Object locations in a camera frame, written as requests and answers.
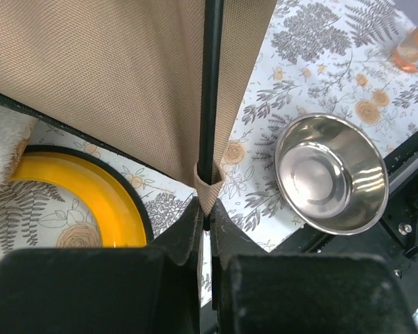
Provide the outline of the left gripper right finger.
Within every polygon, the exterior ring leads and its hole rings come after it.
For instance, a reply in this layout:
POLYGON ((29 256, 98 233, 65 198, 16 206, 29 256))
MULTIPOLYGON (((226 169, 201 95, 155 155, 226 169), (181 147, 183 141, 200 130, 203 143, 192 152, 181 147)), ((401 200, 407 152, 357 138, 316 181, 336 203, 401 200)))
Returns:
POLYGON ((212 302, 220 333, 416 333, 401 288, 368 254, 272 254, 211 212, 212 302))

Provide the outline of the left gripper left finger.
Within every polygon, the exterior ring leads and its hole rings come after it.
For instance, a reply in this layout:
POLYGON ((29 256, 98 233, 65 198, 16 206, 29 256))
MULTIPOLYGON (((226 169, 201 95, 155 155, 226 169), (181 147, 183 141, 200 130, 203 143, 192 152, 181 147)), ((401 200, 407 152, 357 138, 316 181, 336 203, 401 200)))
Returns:
POLYGON ((0 261, 0 333, 198 333, 197 199, 141 248, 19 249, 0 261))

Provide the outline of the beige pet tent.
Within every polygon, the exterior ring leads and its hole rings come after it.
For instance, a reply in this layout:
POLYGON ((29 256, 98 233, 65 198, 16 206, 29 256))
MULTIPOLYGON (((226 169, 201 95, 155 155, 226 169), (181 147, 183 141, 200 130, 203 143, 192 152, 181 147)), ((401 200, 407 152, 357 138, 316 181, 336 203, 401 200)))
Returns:
POLYGON ((69 126, 196 189, 203 1, 0 1, 0 105, 69 126))

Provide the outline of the black tent pole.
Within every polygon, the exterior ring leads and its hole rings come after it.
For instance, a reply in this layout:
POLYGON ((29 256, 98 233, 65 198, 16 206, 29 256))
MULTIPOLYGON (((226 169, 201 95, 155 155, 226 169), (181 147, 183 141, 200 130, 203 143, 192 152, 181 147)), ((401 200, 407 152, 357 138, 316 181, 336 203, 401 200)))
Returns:
POLYGON ((223 12, 223 0, 205 2, 199 160, 197 164, 197 173, 201 180, 209 185, 212 184, 212 167, 215 148, 223 12))

